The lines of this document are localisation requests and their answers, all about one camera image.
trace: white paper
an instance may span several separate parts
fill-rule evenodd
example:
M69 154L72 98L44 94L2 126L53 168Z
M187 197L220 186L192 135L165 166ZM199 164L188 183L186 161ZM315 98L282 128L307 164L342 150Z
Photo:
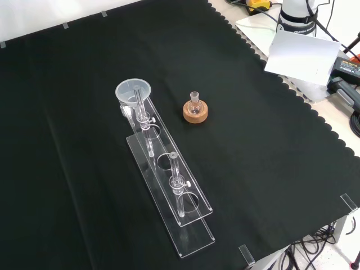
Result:
M340 46L339 42L279 30L265 71L325 86Z

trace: white backdrop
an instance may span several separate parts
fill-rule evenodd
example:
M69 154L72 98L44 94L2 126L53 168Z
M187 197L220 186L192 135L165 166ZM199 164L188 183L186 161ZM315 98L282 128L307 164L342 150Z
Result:
M139 0L0 0L0 42Z

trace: white table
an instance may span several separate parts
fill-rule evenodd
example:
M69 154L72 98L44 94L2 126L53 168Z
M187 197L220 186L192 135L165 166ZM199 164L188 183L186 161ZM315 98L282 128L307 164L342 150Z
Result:
M268 47L271 44L272 38L275 34L275 31L274 29L271 28L271 26L272 25L275 26L276 25L275 22L273 22L270 18L266 17L265 15L263 16L256 15L258 18L265 19L265 21L253 20L249 18L249 15L244 8L239 8L237 6L230 5L226 3L224 0L210 0L209 2L212 3L213 7L217 11L219 11L223 16L225 16L225 18L229 21L229 23L237 30L239 34L243 36L243 38L249 39L247 42L251 45L253 49L255 49L256 53L259 54L262 59L267 60ZM334 15L332 21L333 24L336 25L336 27L338 27L339 24L336 23L336 16L335 16L335 12L337 12L335 11L336 7L337 4L335 2ZM277 18L279 13L279 8L275 7L274 9L278 9L278 10L270 10L270 14L274 15L275 18ZM325 18L324 15L319 16L319 19L323 24L324 24L324 18ZM244 32L247 35L245 35L242 31L236 28L235 22L241 19L243 19L243 21L247 21L247 29L244 30ZM357 33L360 31L360 25L358 25L358 28L359 29L357 30L356 28L351 28L348 31L343 30L342 35L336 35L338 34L337 31L336 30L332 31L330 27L329 27L329 31L332 32L333 35L337 37L339 41L347 44L346 42L348 43L352 42L352 40L357 36ZM351 32L354 31L353 32L354 38L351 38L352 33L349 34L350 31ZM259 46L255 46L255 44L251 42L251 38L253 38L254 43L258 44ZM355 53L360 53L360 46L356 46L353 51ZM297 95L302 96L302 93L297 91L296 88L294 88L294 86L289 81L287 81L287 83L291 89L297 92ZM351 131L351 128L349 126L349 117L352 114L353 109L347 106L343 101L343 99L340 98L337 94L331 95L322 102L310 104L310 105L312 106L313 110L316 110L318 112L319 116L325 119L326 123L332 126L332 130L339 135L339 138L346 143L346 146L350 147L354 151L355 155L360 157L360 138L358 138ZM343 228L345 226L345 223L349 222L350 220L349 217L351 217L351 215L344 216L343 218L339 219L337 222L336 232L334 233L337 242L340 240L340 236L344 234ZM280 257L280 255L285 251L285 249L287 249L287 247L284 247L283 249L257 261L256 264L251 269L267 270L271 266L271 264Z
M0 42L136 1L0 0ZM248 13L244 8L230 5L225 0L209 0L209 2L212 3L218 12L226 17L233 27L235 27L237 20L248 17ZM357 33L360 32L360 24L357 21L358 16L354 14L350 14L351 16L347 15L348 12L351 13L351 10L357 10L356 6L360 7L359 0L337 0L335 2L329 31L345 45L350 44L356 38ZM319 9L319 20L325 25L330 14L330 8L331 6L328 5L322 6ZM246 38L242 32L238 31L238 33ZM263 54L253 44L252 47L262 59L267 59L266 49L263 48L263 51L265 51L265 54ZM353 51L360 53L360 44ZM296 90L289 81L286 82L288 82L291 89ZM312 109L316 110L319 116L322 116L332 126L332 130L339 135L340 139L345 141L346 146L354 150L355 155L360 156L360 138L353 134L349 127L349 116L352 113L352 109L347 107L340 97L332 95L320 103L312 104ZM345 221L346 217L340 220L339 223L345 223ZM286 248L261 259L253 266L252 270L267 269Z

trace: yellow device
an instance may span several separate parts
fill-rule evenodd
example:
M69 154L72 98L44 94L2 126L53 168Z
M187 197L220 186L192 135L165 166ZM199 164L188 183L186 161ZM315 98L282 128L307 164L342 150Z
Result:
M271 2L269 0L244 0L244 4L258 8L262 11L268 11L271 7ZM257 14L258 11L254 10L253 8L246 7L249 15Z

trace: black label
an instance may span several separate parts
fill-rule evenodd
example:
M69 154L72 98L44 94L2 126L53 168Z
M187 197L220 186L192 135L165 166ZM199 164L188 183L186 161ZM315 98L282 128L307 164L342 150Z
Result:
M301 26L301 27L297 27L297 26L292 26L292 25L287 25L284 22L281 21L281 18L279 17L279 20L277 22L277 28L276 31L278 30L285 30L288 32L293 32L293 33L298 33L298 34L302 34L302 35L307 35L310 34L312 31L315 30L316 24L315 22L312 22L309 25L306 26Z

